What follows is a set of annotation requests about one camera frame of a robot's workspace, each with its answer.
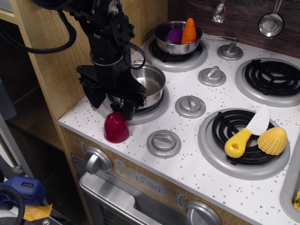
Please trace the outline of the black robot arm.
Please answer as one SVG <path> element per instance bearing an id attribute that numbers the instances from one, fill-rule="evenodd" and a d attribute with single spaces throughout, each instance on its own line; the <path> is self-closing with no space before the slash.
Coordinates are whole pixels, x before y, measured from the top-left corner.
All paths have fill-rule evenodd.
<path id="1" fill-rule="evenodd" d="M 80 83 L 93 107 L 99 108 L 107 95 L 121 100 L 114 111 L 131 120 L 134 112 L 144 106 L 146 88 L 132 75 L 142 69 L 131 64 L 131 50 L 143 50 L 131 43 L 134 26 L 122 11 L 118 0 L 36 0 L 41 8 L 57 10 L 63 17 L 66 10 L 80 24 L 90 44 L 91 66 L 79 65 Z"/>

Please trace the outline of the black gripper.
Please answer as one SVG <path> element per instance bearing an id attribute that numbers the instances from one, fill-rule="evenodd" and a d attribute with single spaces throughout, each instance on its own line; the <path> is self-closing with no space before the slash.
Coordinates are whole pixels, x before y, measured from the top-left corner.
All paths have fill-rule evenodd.
<path id="1" fill-rule="evenodd" d="M 145 65 L 133 66 L 130 57 L 121 56 L 116 62 L 109 64 L 93 63 L 79 65 L 76 70 L 80 74 L 80 84 L 91 105 L 98 109 L 106 95 L 123 99 L 123 116 L 127 121 L 132 120 L 138 109 L 137 102 L 145 100 L 146 89 L 131 75 L 131 69 L 139 70 Z"/>

